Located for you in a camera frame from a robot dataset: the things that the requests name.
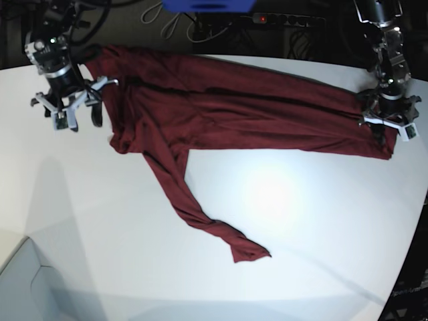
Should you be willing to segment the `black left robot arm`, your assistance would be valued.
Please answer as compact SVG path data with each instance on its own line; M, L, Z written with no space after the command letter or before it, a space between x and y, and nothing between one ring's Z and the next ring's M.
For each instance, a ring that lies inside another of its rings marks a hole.
M355 1L354 5L359 21L377 29L368 37L376 54L373 72L377 85L356 95L364 104L359 124L366 124L373 131L381 126L394 128L407 142L419 135L414 119L419 117L415 105L421 98L406 96L411 72L404 56L403 34L397 23L403 14L401 2Z

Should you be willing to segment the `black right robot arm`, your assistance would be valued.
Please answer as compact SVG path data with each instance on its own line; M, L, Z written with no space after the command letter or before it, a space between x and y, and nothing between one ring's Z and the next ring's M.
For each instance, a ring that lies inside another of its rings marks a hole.
M43 106L44 116L51 119L55 130L69 128L77 132L76 110L81 105L91 109L93 125L102 126L102 89L117 84L118 80L106 76L85 79L78 66L95 58L100 48L91 45L76 56L72 55L71 48L87 43L112 9L129 5L133 5L133 1L48 1L40 21L27 34L23 51L49 84L49 91L37 93L30 104ZM74 40L75 30L90 26L82 20L82 14L92 9L102 10L100 19L85 37Z

